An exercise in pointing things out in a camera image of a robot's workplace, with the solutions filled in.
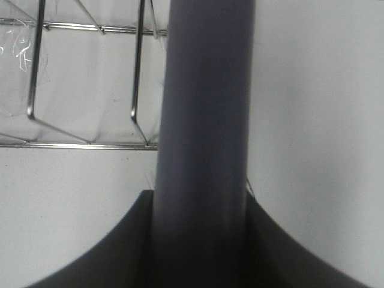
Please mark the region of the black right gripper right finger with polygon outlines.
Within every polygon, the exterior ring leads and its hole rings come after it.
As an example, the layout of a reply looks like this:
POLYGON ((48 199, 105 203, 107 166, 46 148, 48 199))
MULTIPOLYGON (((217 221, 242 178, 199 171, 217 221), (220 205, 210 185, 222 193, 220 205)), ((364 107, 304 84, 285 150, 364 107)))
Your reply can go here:
POLYGON ((247 191, 245 287, 367 287, 284 231, 247 191))

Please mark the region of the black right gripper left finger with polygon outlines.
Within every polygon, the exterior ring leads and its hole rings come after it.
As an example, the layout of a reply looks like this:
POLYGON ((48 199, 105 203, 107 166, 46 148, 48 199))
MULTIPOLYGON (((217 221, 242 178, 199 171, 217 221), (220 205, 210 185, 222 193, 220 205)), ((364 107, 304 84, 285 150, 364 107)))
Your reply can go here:
POLYGON ((90 250, 31 287, 139 287, 145 274, 152 190, 140 192, 119 223, 90 250))

